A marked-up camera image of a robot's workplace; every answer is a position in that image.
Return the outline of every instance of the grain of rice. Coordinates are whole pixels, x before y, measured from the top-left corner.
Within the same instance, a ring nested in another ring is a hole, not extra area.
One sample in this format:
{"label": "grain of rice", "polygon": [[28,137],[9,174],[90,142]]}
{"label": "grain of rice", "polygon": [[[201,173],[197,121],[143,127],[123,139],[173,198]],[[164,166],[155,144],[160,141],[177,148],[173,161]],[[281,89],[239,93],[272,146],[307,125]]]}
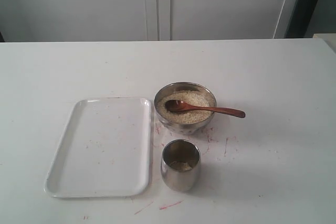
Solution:
{"label": "grain of rice", "polygon": [[186,103],[189,103],[190,105],[201,107],[209,107],[209,102],[205,99],[204,96],[200,95],[198,91],[183,90],[168,95],[167,97],[164,97],[161,101],[157,103],[158,112],[164,118],[174,123],[182,123],[182,124],[197,123],[207,119],[211,115],[210,111],[201,111],[201,110],[194,110],[182,113],[172,113],[168,111],[165,107],[165,103],[168,100],[181,100]]}

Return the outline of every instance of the stainless steel bowl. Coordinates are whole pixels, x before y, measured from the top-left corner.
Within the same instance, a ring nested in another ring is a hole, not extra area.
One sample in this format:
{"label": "stainless steel bowl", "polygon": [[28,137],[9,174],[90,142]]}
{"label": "stainless steel bowl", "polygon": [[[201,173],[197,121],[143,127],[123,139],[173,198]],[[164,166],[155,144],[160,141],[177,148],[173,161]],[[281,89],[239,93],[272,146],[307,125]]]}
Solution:
{"label": "stainless steel bowl", "polygon": [[162,151],[161,175],[165,184],[175,191],[190,190],[199,178],[201,153],[193,143],[174,140]]}
{"label": "stainless steel bowl", "polygon": [[183,91],[183,90],[190,90],[190,91],[198,91],[199,94],[203,95],[205,97],[206,100],[209,101],[209,106],[211,107],[216,107],[217,102],[216,102],[216,98],[214,97],[214,95],[205,87],[199,85],[199,84],[195,84],[195,83],[191,83],[191,82],[176,82],[176,83],[172,83],[169,84],[165,87],[163,87],[155,96],[154,99],[154,107],[156,110],[156,113],[158,115],[158,118],[160,120],[160,122],[169,130],[182,134],[182,135],[191,135],[193,134],[195,131],[197,131],[200,128],[203,128],[204,126],[206,126],[214,117],[214,113],[212,112],[211,115],[200,122],[197,123],[190,123],[190,124],[182,124],[182,123],[175,123],[172,122],[166,118],[164,118],[158,111],[157,107],[158,107],[158,102],[164,98],[167,97],[168,95],[171,95],[175,92],[178,91]]}

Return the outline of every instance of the cabinet door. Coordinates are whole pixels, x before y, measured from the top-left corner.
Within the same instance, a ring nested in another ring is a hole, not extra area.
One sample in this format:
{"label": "cabinet door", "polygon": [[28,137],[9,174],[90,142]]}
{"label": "cabinet door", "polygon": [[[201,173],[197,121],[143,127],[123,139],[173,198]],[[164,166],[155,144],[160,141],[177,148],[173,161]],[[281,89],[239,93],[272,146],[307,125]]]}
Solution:
{"label": "cabinet door", "polygon": [[157,40],[156,0],[0,0],[6,41]]}
{"label": "cabinet door", "polygon": [[159,0],[160,39],[281,38],[294,4],[295,0]]}

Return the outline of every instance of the metal cup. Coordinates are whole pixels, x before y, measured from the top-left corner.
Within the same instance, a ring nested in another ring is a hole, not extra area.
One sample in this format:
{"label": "metal cup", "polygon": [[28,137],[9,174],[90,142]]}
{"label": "metal cup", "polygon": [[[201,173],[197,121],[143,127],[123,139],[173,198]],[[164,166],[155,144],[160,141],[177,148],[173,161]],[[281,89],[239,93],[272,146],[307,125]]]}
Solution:
{"label": "metal cup", "polygon": [[201,153],[193,143],[174,140],[162,151],[161,175],[165,184],[175,191],[190,190],[201,171]]}

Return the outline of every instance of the wooden spoon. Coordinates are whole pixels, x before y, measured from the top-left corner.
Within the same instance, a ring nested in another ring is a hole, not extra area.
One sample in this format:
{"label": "wooden spoon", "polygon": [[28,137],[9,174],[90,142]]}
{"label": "wooden spoon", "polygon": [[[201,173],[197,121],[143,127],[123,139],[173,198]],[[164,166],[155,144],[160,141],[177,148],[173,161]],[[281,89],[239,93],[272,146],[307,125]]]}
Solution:
{"label": "wooden spoon", "polygon": [[166,101],[165,107],[170,112],[182,112],[190,110],[208,110],[226,115],[233,115],[238,118],[244,118],[245,112],[241,110],[228,109],[228,108],[217,108],[217,107],[198,107],[190,105],[184,101],[180,100],[169,100]]}

